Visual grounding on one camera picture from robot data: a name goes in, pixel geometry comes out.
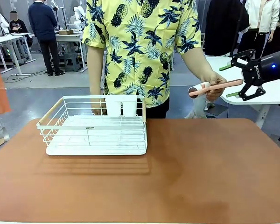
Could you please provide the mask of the person's right hand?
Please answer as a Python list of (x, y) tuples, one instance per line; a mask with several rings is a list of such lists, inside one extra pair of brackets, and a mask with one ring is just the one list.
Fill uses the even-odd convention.
[(94, 102), (91, 103), (91, 111), (95, 115), (107, 115), (106, 103), (105, 102)]

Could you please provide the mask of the person's left hand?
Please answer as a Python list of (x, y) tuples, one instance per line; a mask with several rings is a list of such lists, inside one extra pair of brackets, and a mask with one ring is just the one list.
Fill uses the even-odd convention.
[[(227, 81), (218, 73), (213, 70), (203, 71), (199, 76), (197, 76), (202, 82), (210, 82), (211, 85), (224, 84)], [(206, 93), (206, 98), (209, 101), (217, 100), (224, 92), (223, 89), (211, 90)]]

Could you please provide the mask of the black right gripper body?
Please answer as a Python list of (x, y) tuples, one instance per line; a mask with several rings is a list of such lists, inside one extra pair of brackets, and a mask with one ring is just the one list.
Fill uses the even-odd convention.
[(280, 52), (252, 59), (242, 69), (245, 84), (262, 85), (280, 80)]

